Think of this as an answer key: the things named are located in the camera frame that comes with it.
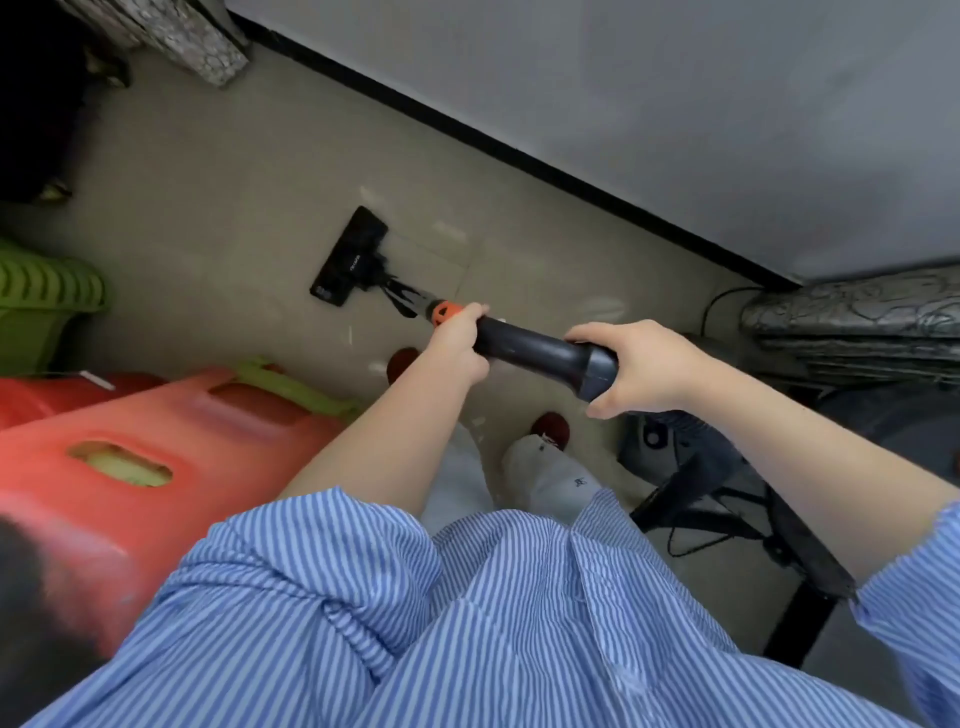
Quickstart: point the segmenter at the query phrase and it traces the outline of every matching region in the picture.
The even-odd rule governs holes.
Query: black baseboard
[[[586,203],[600,207],[610,214],[623,218],[644,230],[659,235],[671,243],[686,248],[692,253],[704,257],[717,265],[722,265],[724,268],[728,268],[771,291],[791,291],[798,288],[798,285],[792,280],[786,279],[741,255],[731,253],[716,243],[711,243],[709,240],[700,237],[700,235],[695,235],[672,223],[668,223],[666,220],[657,217],[657,215],[651,212],[647,212],[645,209],[631,205],[613,196],[609,192],[604,192],[592,184],[587,184],[583,180],[568,175],[556,167],[520,152],[519,149],[504,144],[492,136],[478,132],[472,127],[456,119],[452,119],[435,109],[431,109],[426,104],[414,101],[409,96],[394,91],[389,86],[374,81],[337,61],[332,61],[326,56],[310,50],[288,37],[268,30],[262,25],[254,23],[235,13],[231,15],[250,40],[265,45],[267,48],[302,63],[308,68],[322,73],[334,81],[338,81],[365,96],[369,96],[375,101],[379,101],[381,104],[386,104],[391,109],[396,109],[400,113],[406,114],[422,124],[436,129],[438,132],[445,133],[465,144],[469,144],[474,149],[478,149],[493,158],[499,159],[505,164],[509,164],[516,169],[526,172],[538,180],[552,184],[558,189],[574,197],[578,197]]]

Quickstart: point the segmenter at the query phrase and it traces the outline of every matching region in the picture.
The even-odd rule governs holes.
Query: green plastic crate
[[[47,371],[66,323],[108,305],[106,282],[86,263],[0,239],[0,376]]]

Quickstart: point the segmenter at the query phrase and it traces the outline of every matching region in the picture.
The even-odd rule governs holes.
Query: white wall
[[[960,257],[960,3],[228,0],[798,279]]]

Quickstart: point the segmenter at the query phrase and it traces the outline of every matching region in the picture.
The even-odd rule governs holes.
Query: hand
[[[477,319],[484,316],[490,307],[480,303],[464,306],[440,324],[430,337],[424,355],[439,360],[454,374],[463,374],[472,386],[487,378],[490,362],[473,350],[477,340]]]
[[[580,324],[564,337],[613,349],[620,371],[613,387],[590,403],[589,417],[607,420],[637,410],[687,409],[696,388],[709,377],[712,359],[676,331],[656,321],[635,324]]]

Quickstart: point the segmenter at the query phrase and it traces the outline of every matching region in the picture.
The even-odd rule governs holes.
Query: forearm
[[[419,516],[469,386],[441,352],[428,349],[280,497],[339,485],[360,500]]]
[[[924,539],[953,486],[714,362],[688,409],[723,432],[862,582]]]

